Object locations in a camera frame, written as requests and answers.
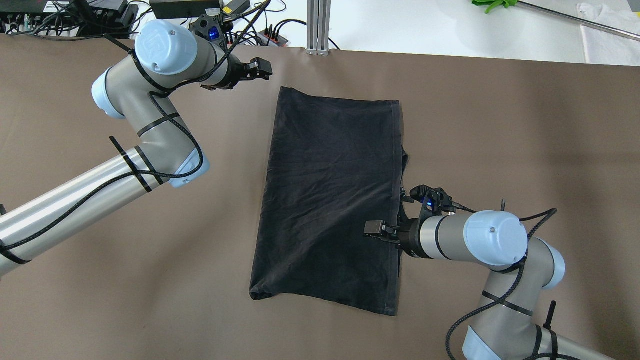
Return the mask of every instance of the blue led light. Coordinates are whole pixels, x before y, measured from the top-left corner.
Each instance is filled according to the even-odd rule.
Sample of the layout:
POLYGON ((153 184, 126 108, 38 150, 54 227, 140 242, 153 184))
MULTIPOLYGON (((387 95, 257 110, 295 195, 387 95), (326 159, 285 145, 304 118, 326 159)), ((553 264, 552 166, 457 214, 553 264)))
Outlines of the blue led light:
POLYGON ((220 37, 220 32, 217 27, 213 27, 209 30, 209 40, 216 40, 220 37))

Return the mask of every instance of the wire bundle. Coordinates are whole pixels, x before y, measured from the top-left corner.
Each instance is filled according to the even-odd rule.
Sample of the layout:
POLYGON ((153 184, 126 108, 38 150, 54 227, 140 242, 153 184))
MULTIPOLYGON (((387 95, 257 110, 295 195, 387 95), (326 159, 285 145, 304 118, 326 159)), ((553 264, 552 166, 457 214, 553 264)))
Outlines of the wire bundle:
MULTIPOLYGON (((251 26, 251 30, 247 31, 244 36, 242 36, 240 38, 240 44, 244 44, 244 45, 252 45, 252 46, 269 46, 270 43, 277 43, 278 41, 280 41, 280 31, 282 30, 283 26, 289 23, 297 23, 297 24, 301 24, 301 25, 307 25, 307 23, 305 21, 302 20, 298 20, 298 19, 285 19, 282 20, 278 23, 276 23, 275 25, 269 25, 269 19, 267 17, 267 13, 271 12, 271 13, 280 13, 280 12, 284 12, 287 9, 287 3, 284 0, 278 0, 282 5, 283 8, 282 9, 278 9, 278 10, 264 10, 264 20, 265 20, 265 28, 264 28, 264 34, 259 33, 255 26, 251 26)), ((237 21, 237 20, 244 20, 246 22, 249 22, 249 20, 247 20, 247 16, 255 13, 262 5, 264 5, 264 3, 266 3, 266 1, 260 2, 260 3, 256 3, 254 5, 254 8, 251 9, 248 12, 242 13, 242 14, 238 14, 238 15, 231 15, 229 17, 225 18, 225 22, 226 21, 237 21)), ((230 31, 227 34, 225 34, 225 36, 227 37, 227 43, 231 44, 238 36, 240 35, 240 31, 230 31)), ((340 49, 340 47, 332 40, 329 38, 329 41, 333 44, 333 46, 335 46, 336 49, 340 49)))
MULTIPOLYGON (((97 0, 89 1, 89 4, 96 2, 97 0)), ((129 25, 125 26, 106 26, 105 23, 109 20, 110 14, 107 11, 96 10, 95 15, 98 22, 86 19, 83 15, 77 11, 71 4, 61 4, 57 1, 52 2, 57 11, 48 16, 36 16, 30 17, 29 15, 8 15, 6 22, 9 28, 6 30, 6 35, 14 37, 17 35, 29 35, 32 37, 45 38, 43 36, 57 35, 61 36, 64 33, 70 35, 71 31, 77 30, 77 34, 81 34, 86 31, 88 27, 93 26, 99 29, 100 35, 91 34, 87 36, 80 35, 79 38, 74 39, 56 39, 45 38, 53 41, 78 41, 87 38, 101 38, 102 35, 111 35, 118 37, 129 37, 138 33, 142 18, 150 13, 152 10, 149 8, 145 12, 139 14, 129 25)), ((142 3, 149 5, 146 1, 133 0, 132 3, 142 3)))

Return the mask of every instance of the white cloth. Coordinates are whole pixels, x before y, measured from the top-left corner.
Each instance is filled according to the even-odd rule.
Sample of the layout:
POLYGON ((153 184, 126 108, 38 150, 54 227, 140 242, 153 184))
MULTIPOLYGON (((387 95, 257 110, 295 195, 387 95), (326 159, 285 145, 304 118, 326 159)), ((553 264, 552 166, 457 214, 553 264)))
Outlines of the white cloth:
MULTIPOLYGON (((634 12, 615 11, 607 5, 578 4, 578 16, 599 24, 640 34, 640 18, 634 12)), ((640 42, 581 26, 587 63, 640 66, 640 42)))

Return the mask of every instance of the power strip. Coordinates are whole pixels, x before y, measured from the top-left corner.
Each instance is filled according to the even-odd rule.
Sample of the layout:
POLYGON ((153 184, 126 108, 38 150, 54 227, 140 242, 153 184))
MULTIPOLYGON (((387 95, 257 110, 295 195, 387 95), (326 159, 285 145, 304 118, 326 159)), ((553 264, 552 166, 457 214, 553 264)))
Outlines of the power strip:
POLYGON ((269 38, 266 35, 266 30, 262 30, 261 32, 258 33, 258 38, 260 39, 260 41, 262 42, 261 45, 266 45, 267 41, 269 42, 269 46, 274 46, 274 47, 285 47, 287 46, 287 44, 289 43, 289 41, 283 37, 280 36, 280 38, 278 39, 278 41, 274 40, 273 38, 269 38))

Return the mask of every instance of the black cable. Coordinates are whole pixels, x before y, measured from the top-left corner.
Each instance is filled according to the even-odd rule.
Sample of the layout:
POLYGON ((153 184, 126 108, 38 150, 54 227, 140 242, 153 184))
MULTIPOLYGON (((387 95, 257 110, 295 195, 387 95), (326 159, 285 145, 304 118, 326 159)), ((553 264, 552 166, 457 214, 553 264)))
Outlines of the black cable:
POLYGON ((553 209, 549 209, 549 210, 545 211, 544 213, 535 214, 535 215, 533 215, 532 217, 528 217, 528 218, 521 218, 521 219, 520 219, 520 221, 521 221, 521 222, 523 222, 523 221, 533 220, 533 219, 536 219, 536 218, 541 218, 541 217, 543 217, 543 216, 545 216, 545 215, 549 214, 551 211, 553 211, 553 209))
MULTIPOLYGON (((234 35, 234 38, 239 38, 240 37, 240 31, 236 31, 235 33, 233 33, 233 35, 234 35)), ((255 43, 255 37, 256 36, 257 36, 257 34, 252 32, 252 31, 247 32, 246 36, 244 38, 241 38, 240 44, 247 43, 247 44, 256 46, 256 45, 258 45, 258 44, 255 43)))
POLYGON ((507 292, 504 293, 503 296, 501 296, 498 300, 493 301, 483 307, 480 307, 478 309, 473 310, 472 312, 470 312, 469 314, 466 314, 465 316, 462 316, 460 319, 458 319, 457 322, 455 322, 451 328, 449 328, 449 332, 447 332, 447 337, 445 338, 445 349, 447 350, 447 354, 449 355, 449 359, 451 360, 456 360, 456 358, 453 356, 453 353, 451 352, 451 336, 453 335, 453 332, 465 321, 467 321, 468 319, 472 318, 475 315, 478 315, 479 313, 482 313, 483 311, 489 310, 492 307, 500 304, 501 302, 504 302, 509 296, 511 296, 511 294, 516 290, 516 288, 518 287, 518 285, 520 284, 520 281, 522 280, 522 274, 524 273, 524 266, 521 266, 518 269, 518 275, 516 276, 515 281, 513 282, 513 285, 511 285, 511 287, 509 288, 509 290, 507 290, 507 292))
MULTIPOLYGON (((198 165, 195 168, 193 168, 193 170, 191 170, 189 172, 186 172, 184 174, 181 174, 180 176, 178 176, 178 178, 191 176, 191 175, 195 174, 196 172, 198 172, 198 170, 200 170, 200 168, 202 167, 202 164, 204 164, 204 154, 202 153, 202 149, 200 148, 200 144, 198 143, 196 138, 193 137, 191 132, 189 130, 187 130, 184 126, 182 126, 179 122, 177 122, 176 120, 171 118, 169 116, 169 114, 167 114, 166 111, 164 109, 162 109, 162 106, 160 106, 160 104, 158 104, 158 101, 156 100, 156 97, 159 97, 161 99, 165 99, 168 96, 169 96, 169 94, 159 94, 159 93, 156 93, 156 92, 150 92, 149 93, 149 99, 154 104, 156 109, 160 112, 160 114, 164 118, 168 119, 168 121, 171 122, 175 127, 177 127, 178 130, 182 131, 182 133, 184 133, 189 138, 189 140, 191 140, 191 142, 193 143, 193 146, 198 151, 198 157, 200 158, 200 161, 198 162, 198 165)), ((153 173, 154 174, 152 174, 152 175, 159 176, 159 177, 169 177, 169 178, 176 177, 175 175, 165 176, 165 175, 169 175, 169 174, 162 174, 162 173, 156 173, 156 172, 153 172, 153 173)))
MULTIPOLYGON (((298 20, 298 19, 286 19, 286 20, 280 21, 275 26, 277 28, 275 30, 276 31, 276 37, 275 37, 276 39, 280 38, 280 30, 282 30, 282 27, 285 26, 286 24, 290 23, 290 22, 295 22, 297 24, 302 24, 304 26, 307 25, 306 22, 304 22, 302 20, 298 20)), ((331 38, 329 38, 329 42, 331 42, 333 44, 333 46, 335 46, 336 49, 340 50, 340 47, 331 38)))
POLYGON ((464 206, 464 205, 461 205, 461 204, 458 204, 457 206, 454 206, 454 207, 455 207, 456 209, 458 209, 458 210, 466 211, 467 213, 471 213, 471 214, 475 214, 475 213, 477 213, 477 211, 476 211, 476 210, 471 210, 471 209, 469 209, 468 207, 466 207, 466 206, 464 206))
POLYGON ((98 36, 98 35, 90 36, 90 37, 69 38, 69 39, 55 38, 55 37, 43 37, 43 36, 40 36, 40 35, 33 35, 33 34, 27 34, 27 36, 34 37, 34 38, 41 38, 42 40, 60 41, 60 42, 73 42, 73 41, 91 40, 91 39, 94 39, 94 38, 104 38, 104 37, 98 36))
MULTIPOLYGON (((238 20, 244 20, 247 23, 249 23, 249 20, 247 20, 244 17, 241 17, 238 20)), ((240 33, 241 33, 241 31, 236 31, 235 32, 236 36, 239 36, 240 33)), ((254 25, 251 25, 251 31, 247 31, 246 35, 244 37, 242 37, 242 41, 240 41, 240 43, 242 44, 243 42, 248 42, 251 45, 262 45, 262 39, 260 39, 258 37, 258 31, 255 29, 254 25)))
POLYGON ((269 27, 269 17, 267 16, 267 10, 264 10, 264 29, 266 33, 266 29, 269 27))
MULTIPOLYGON (((537 354, 537 355, 532 355, 529 357, 526 357, 523 360, 535 360, 535 359, 543 359, 545 357, 548 357, 549 359, 551 359, 554 356, 553 353, 551 352, 545 352, 544 354, 537 354)), ((569 356, 569 355, 562 355, 562 354, 556 354, 555 355, 556 359, 565 359, 565 360, 580 360, 577 357, 573 357, 573 356, 569 356)))
MULTIPOLYGON (((267 12, 270 12, 270 13, 281 13, 281 12, 286 11, 286 10, 287 10, 287 3, 285 3, 283 0, 278 0, 278 1, 279 1, 281 4, 283 4, 283 5, 284 5, 284 8, 282 8, 282 9, 280 9, 280 10, 266 10, 266 11, 267 11, 267 12)), ((260 2, 260 3, 255 3, 255 4, 253 5, 253 7, 254 7, 254 8, 256 8, 256 7, 260 6, 260 5, 262 5, 262 2, 260 2)))
POLYGON ((558 212, 558 209, 550 209, 547 212, 547 215, 542 218, 542 220, 540 220, 536 226, 534 226, 531 231, 529 231, 529 234, 527 234, 527 239, 531 240, 531 238, 533 237, 533 234, 545 223, 547 222, 547 220, 549 220, 552 216, 554 216, 556 213, 558 212))
POLYGON ((11 250, 11 249, 15 249, 16 247, 22 246, 30 241, 33 241, 39 237, 41 237, 43 234, 45 234, 47 231, 51 230, 53 227, 55 227, 56 225, 58 225, 60 222, 62 222, 62 220, 66 219, 69 215, 71 215, 75 210, 77 210, 80 206, 82 206, 85 202, 87 202, 89 199, 91 199, 93 196, 95 196, 95 194, 99 193, 102 189, 106 188, 107 186, 120 181, 126 177, 132 176, 134 175, 133 172, 128 172, 128 173, 124 173, 122 175, 116 176, 112 179, 110 179, 109 181, 106 181, 104 184, 98 186, 96 189, 94 189, 92 192, 90 192, 89 194, 87 194, 85 197, 83 197, 80 201, 78 201, 75 205, 73 205, 69 210, 67 210, 67 212, 65 212, 64 214, 62 214, 60 217, 58 217, 56 220, 54 220, 52 223, 50 223, 49 225, 45 226, 43 229, 41 229, 40 231, 38 231, 37 233, 29 236, 28 238, 18 241, 17 243, 11 244, 11 245, 7 245, 4 247, 4 250, 11 250))
MULTIPOLYGON (((147 4, 147 3, 146 3, 146 2, 144 2, 144 1, 139 1, 139 0, 134 0, 134 1, 135 1, 135 2, 139 2, 139 3, 147 4)), ((47 17, 42 21, 42 23, 39 25, 39 27, 37 27, 36 29, 34 29, 34 30, 32 30, 32 31, 18 31, 18 32, 14 32, 14 33, 7 33, 7 35, 8 35, 8 36, 11 36, 11 37, 12 37, 12 36, 17 36, 17 35, 32 35, 32 36, 34 36, 34 37, 40 37, 40 38, 43 38, 43 37, 39 36, 38 34, 39 34, 39 33, 41 33, 41 32, 43 32, 43 31, 47 31, 47 32, 48 32, 48 31, 56 31, 56 32, 57 32, 57 31, 59 31, 59 30, 60 30, 60 27, 58 27, 58 28, 52 28, 52 27, 50 27, 50 26, 49 26, 49 27, 47 27, 47 26, 48 26, 48 25, 49 25, 49 23, 50 23, 51 21, 53 21, 53 20, 55 20, 55 21, 57 22, 57 21, 58 21, 58 19, 60 19, 60 15, 63 15, 63 13, 64 13, 64 12, 67 12, 67 13, 68 13, 69 15, 71 15, 72 17, 75 17, 75 18, 77 18, 77 19, 79 19, 79 20, 82 20, 82 21, 84 21, 84 22, 86 22, 86 23, 93 24, 93 25, 96 25, 96 26, 100 26, 101 28, 103 28, 103 29, 108 29, 108 30, 126 29, 126 28, 130 28, 131 26, 133 26, 133 24, 136 24, 136 27, 133 29, 133 31, 126 31, 126 32, 119 32, 119 33, 118 33, 118 32, 116 32, 116 33, 106 33, 107 35, 132 35, 132 34, 137 33, 137 30, 138 30, 138 28, 140 27, 140 24, 141 24, 142 18, 143 18, 146 14, 148 14, 148 13, 150 13, 150 12, 152 12, 152 11, 153 11, 151 8, 149 8, 148 10, 144 11, 143 13, 141 13, 141 14, 138 16, 138 18, 137 18, 137 19, 135 19, 133 22, 131 22, 131 24, 129 24, 128 26, 109 27, 109 26, 103 26, 103 24, 97 24, 97 23, 94 23, 94 22, 92 22, 92 21, 87 21, 87 20, 83 19, 80 15, 75 14, 75 13, 73 13, 73 12, 69 11, 69 10, 70 10, 70 9, 69 9, 70 5, 63 5, 63 4, 60 4, 60 3, 58 3, 58 2, 53 2, 53 3, 54 3, 54 5, 56 6, 56 8, 58 9, 58 11, 57 11, 57 12, 55 12, 55 13, 52 13, 52 14, 48 15, 48 16, 47 16, 47 17)), ((98 37, 96 37, 96 36, 94 36, 94 35, 90 35, 90 36, 87 36, 87 37, 81 37, 81 38, 82 38, 82 39, 89 39, 89 38, 98 38, 98 37)), ((59 40, 53 40, 53 39, 51 39, 51 40, 52 40, 52 41, 63 41, 63 42, 64 42, 64 41, 67 41, 67 42, 68 42, 68 41, 80 41, 80 39, 73 39, 73 40, 62 40, 62 39, 59 39, 59 40)))
POLYGON ((267 29, 265 29, 264 31, 264 34, 267 36, 267 44, 265 46, 269 46, 269 42, 271 41, 271 37, 273 36, 273 25, 269 27, 269 31, 266 30, 267 29))
MULTIPOLYGON (((264 1, 263 3, 260 3, 260 6, 262 6, 264 3, 267 3, 267 2, 270 3, 271 0, 267 0, 267 1, 264 1)), ((247 16, 249 16, 249 15, 255 13, 255 12, 260 11, 260 6, 254 7, 251 10, 249 10, 247 12, 244 12, 244 13, 239 13, 237 15, 229 15, 228 17, 224 18, 224 22, 236 21, 237 19, 241 19, 243 17, 247 17, 247 16)))
MULTIPOLYGON (((244 37, 245 34, 247 33, 247 31, 249 30, 249 28, 252 25, 254 25, 256 21, 258 21, 258 18, 260 17, 260 15, 262 13, 264 13, 264 10, 267 8, 267 6, 269 6, 270 2, 271 2, 271 0, 266 0, 262 4, 262 6, 260 7, 260 10, 258 10, 258 13, 253 16, 253 18, 249 22, 249 25, 247 25, 247 27, 244 28, 244 30, 242 31, 242 33, 241 33, 242 36, 241 37, 244 37)), ((213 73, 216 72, 216 70, 218 70, 222 66, 222 64, 227 60, 229 55, 231 55, 231 52, 240 43, 241 37, 238 37, 236 39, 236 41, 234 41, 234 43, 229 47, 229 50, 225 52, 224 56, 222 56, 222 58, 215 64, 215 66, 210 71, 208 71, 206 74, 204 74, 203 76, 200 76, 197 79, 191 79, 191 80, 187 80, 187 81, 183 81, 183 82, 179 83, 174 88, 172 88, 172 91, 175 91, 176 89, 181 88, 181 87, 183 87, 185 85, 188 85, 188 84, 201 83, 201 82, 206 81, 207 79, 209 79, 213 75, 213 73)))
POLYGON ((58 26, 58 21, 60 21, 60 17, 57 17, 57 18, 56 18, 56 22, 54 22, 54 23, 53 23, 53 27, 54 27, 53 31, 55 31, 55 32, 56 32, 56 36, 60 36, 60 34, 62 34, 62 33, 60 32, 60 30, 58 29, 58 28, 59 28, 59 26, 58 26))

